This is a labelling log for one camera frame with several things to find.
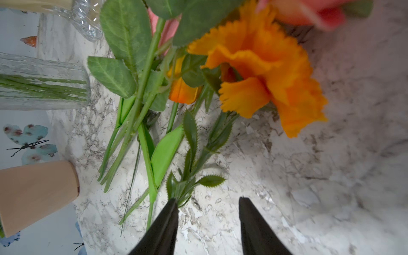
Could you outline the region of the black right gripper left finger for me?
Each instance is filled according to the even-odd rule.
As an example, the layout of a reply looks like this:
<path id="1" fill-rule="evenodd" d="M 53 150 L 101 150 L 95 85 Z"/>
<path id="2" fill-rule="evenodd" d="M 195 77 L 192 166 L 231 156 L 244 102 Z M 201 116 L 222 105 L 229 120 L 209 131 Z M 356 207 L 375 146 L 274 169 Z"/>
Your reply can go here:
<path id="1" fill-rule="evenodd" d="M 172 198 L 129 255 L 173 255 L 178 220 L 177 200 Z"/>

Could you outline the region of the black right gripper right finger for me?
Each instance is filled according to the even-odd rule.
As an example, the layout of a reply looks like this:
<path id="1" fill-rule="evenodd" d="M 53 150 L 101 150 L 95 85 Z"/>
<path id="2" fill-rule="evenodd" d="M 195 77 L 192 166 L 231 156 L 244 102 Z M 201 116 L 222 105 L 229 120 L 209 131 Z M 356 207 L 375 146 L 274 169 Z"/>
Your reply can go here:
<path id="1" fill-rule="evenodd" d="M 291 255 L 249 198 L 239 199 L 241 242 L 245 255 Z"/>

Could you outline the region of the orange flower front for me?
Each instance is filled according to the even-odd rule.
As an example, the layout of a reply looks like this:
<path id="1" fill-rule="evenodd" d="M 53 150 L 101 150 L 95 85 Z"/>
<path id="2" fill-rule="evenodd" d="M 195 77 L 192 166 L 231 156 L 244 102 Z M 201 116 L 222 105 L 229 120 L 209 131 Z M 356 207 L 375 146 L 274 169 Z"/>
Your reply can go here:
<path id="1" fill-rule="evenodd" d="M 246 1 L 239 19 L 210 29 L 188 52 L 205 55 L 207 69 L 221 68 L 222 111 L 249 119 L 273 103 L 284 132 L 295 138 L 307 125 L 326 121 L 327 99 L 312 77 L 307 52 L 275 21 L 276 10 L 256 8 L 256 1 Z"/>

